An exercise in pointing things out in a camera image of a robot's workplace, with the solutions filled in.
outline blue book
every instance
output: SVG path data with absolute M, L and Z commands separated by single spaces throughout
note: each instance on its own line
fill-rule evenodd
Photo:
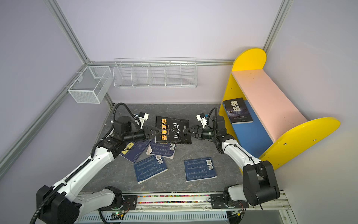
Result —
M 174 159 L 175 144 L 160 144 L 155 143 L 152 139 L 147 149 L 147 155 L 163 156 L 169 159 Z
M 150 140 L 145 141 L 138 141 L 138 142 L 130 142 L 126 149 L 123 150 L 119 155 L 123 156 L 127 160 L 135 163 L 135 161 L 139 158 L 142 152 L 147 148 L 149 145 Z
M 151 156 L 134 164 L 139 184 L 167 170 L 165 162 L 160 156 Z
M 216 178 L 211 157 L 184 160 L 185 176 L 188 181 Z

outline white wall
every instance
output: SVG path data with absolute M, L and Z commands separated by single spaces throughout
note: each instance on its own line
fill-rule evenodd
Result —
M 81 67 L 41 0 L 0 3 L 0 157 Z
M 41 0 L 0 3 L 0 157 L 81 67 Z M 0 223 L 28 223 L 36 192 L 84 161 L 108 112 L 68 94 L 0 180 Z
M 333 134 L 276 171 L 299 224 L 356 223 L 358 2 L 295 0 L 264 70 L 309 120 Z
M 67 95 L 0 180 L 1 223 L 29 223 L 36 210 L 36 192 L 65 177 L 88 157 L 107 112 L 106 102 L 77 104 Z
M 92 61 L 236 58 L 263 47 L 282 0 L 58 0 Z

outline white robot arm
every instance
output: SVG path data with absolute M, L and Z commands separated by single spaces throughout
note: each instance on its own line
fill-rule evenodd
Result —
M 121 116 L 115 120 L 115 112 L 120 105 L 126 107 L 132 117 Z M 110 131 L 95 144 L 91 155 L 52 187 L 44 185 L 38 190 L 37 210 L 30 224 L 35 223 L 37 218 L 48 224 L 74 223 L 78 217 L 102 207 L 113 205 L 120 209 L 122 191 L 115 187 L 109 186 L 87 196 L 78 197 L 78 194 L 98 171 L 126 149 L 128 142 L 151 139 L 159 134 L 159 129 L 143 126 L 147 119 L 148 114 L 141 112 L 134 116 L 125 104 L 117 104 Z
M 217 150 L 222 154 L 229 155 L 242 171 L 243 184 L 224 189 L 225 205 L 230 207 L 230 205 L 237 204 L 238 200 L 244 200 L 255 206 L 279 198 L 279 187 L 272 164 L 254 157 L 234 137 L 227 134 L 225 120 L 222 116 L 217 116 L 216 108 L 211 110 L 208 119 L 213 110 L 215 110 L 215 117 L 212 127 L 209 125 L 209 120 L 205 120 L 204 114 L 199 114 L 197 119 L 202 126 L 194 125 L 186 129 L 185 132 L 197 139 L 212 141 Z

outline wire basket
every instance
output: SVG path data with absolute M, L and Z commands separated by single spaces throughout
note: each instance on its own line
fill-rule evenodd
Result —
M 87 66 L 68 92 L 77 103 L 100 104 L 112 83 L 110 75 L 109 66 Z
M 113 68 L 114 86 L 196 87 L 195 58 L 120 58 Z

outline blue shelf panel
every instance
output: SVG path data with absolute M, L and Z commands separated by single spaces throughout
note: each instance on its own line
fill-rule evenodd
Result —
M 245 104 L 251 114 L 253 122 L 233 124 L 232 127 L 239 139 L 240 145 L 258 158 L 273 142 L 247 100 L 245 100 Z

